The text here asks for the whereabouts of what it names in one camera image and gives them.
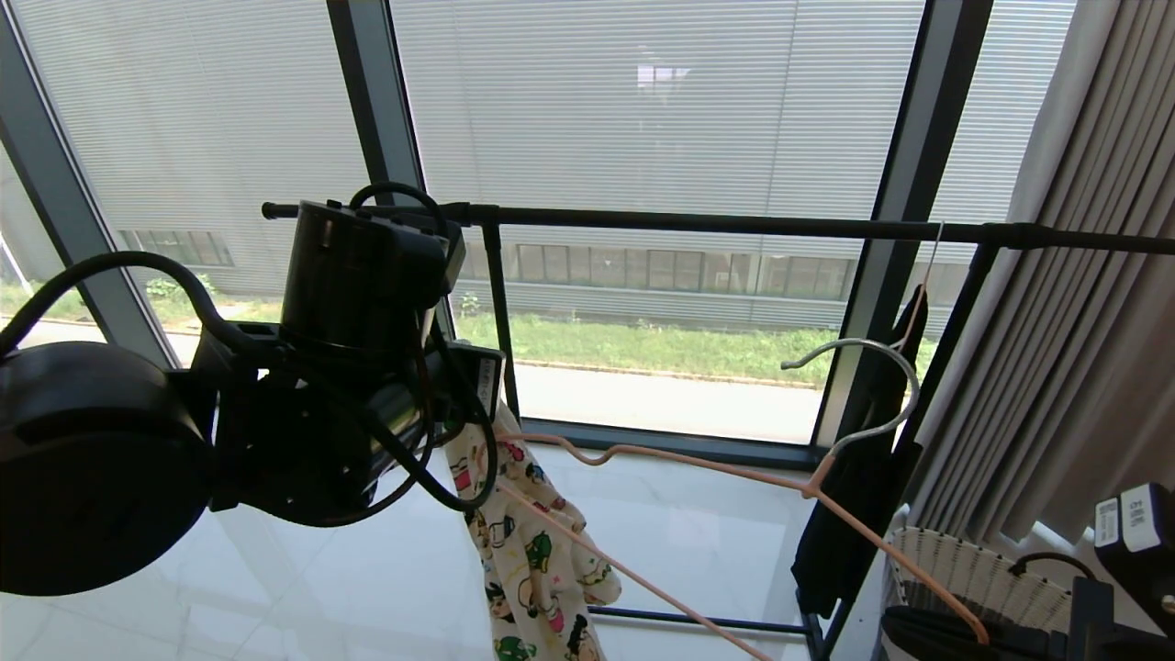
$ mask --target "sticker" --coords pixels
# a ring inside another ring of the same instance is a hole
[[[1155,530],[1155,506],[1150,500],[1150,485],[1134,487],[1122,493],[1122,541],[1130,553],[1139,553],[1160,544]]]
[[[497,362],[494,359],[482,359],[482,364],[477,369],[477,399],[482,400],[482,406],[485,407],[485,413],[494,416],[494,369]]]
[[[1117,499],[1112,498],[1097,504],[1097,515],[1094,518],[1094,548],[1117,544]]]

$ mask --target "silver metal hook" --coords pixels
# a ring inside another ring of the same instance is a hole
[[[901,371],[906,373],[906,380],[909,382],[909,402],[906,404],[906,409],[901,410],[901,413],[899,413],[897,418],[886,423],[885,425],[870,427],[868,430],[861,430],[860,432],[853,432],[852,434],[846,436],[844,439],[840,439],[835,444],[832,444],[832,448],[828,450],[828,454],[832,456],[835,456],[838,452],[845,450],[845,447],[852,443],[859,441],[861,439],[868,439],[871,437],[877,437],[878,434],[885,434],[886,432],[893,432],[894,430],[897,430],[898,425],[905,423],[907,419],[909,419],[911,414],[914,413],[914,407],[918,405],[918,397],[920,394],[920,386],[918,384],[918,373],[914,372],[914,367],[909,365],[909,362],[906,360],[906,357],[898,353],[889,345],[884,345],[875,340],[866,340],[864,338],[845,338],[842,340],[834,340],[826,345],[820,345],[819,348],[812,350],[807,356],[805,356],[799,360],[785,360],[779,365],[779,369],[797,370],[799,367],[804,367],[808,363],[812,363],[812,360],[815,357],[830,350],[850,348],[850,346],[874,350],[884,353],[885,356],[897,362],[898,366],[901,367]]]

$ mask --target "grass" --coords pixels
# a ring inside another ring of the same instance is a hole
[[[216,306],[228,318],[277,321],[281,301],[236,299],[214,294]],[[0,313],[11,315],[27,299],[19,285],[0,285]],[[148,295],[160,322],[172,330],[195,330],[200,322],[187,298]],[[92,321],[76,290],[68,291],[46,318]],[[494,316],[459,315],[461,336],[475,345],[497,348]],[[800,370],[783,372],[779,363],[798,359],[824,343],[837,339],[833,330],[783,328],[724,332],[677,328],[653,323],[600,323],[577,318],[552,319],[517,313],[510,317],[510,333],[518,362],[565,364],[604,370],[672,372],[703,378],[763,379],[812,389],[824,387],[832,352]],[[918,371],[925,375],[936,343],[924,340]]]

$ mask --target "white woven basket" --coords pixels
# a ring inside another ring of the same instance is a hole
[[[936,531],[909,526],[891,533],[888,541],[985,622],[1055,632],[1069,628],[1072,593],[1033,572],[1013,573],[1014,559]],[[941,599],[892,558],[887,564],[882,611],[904,605],[952,613]],[[913,659],[897,649],[884,634],[881,642],[891,661]]]

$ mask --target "pavement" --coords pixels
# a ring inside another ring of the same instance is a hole
[[[95,325],[41,321],[21,346],[66,340],[103,342]],[[181,362],[192,360],[196,336],[168,340]],[[516,376],[528,418],[784,444],[808,443],[821,399],[805,389],[528,365]]]

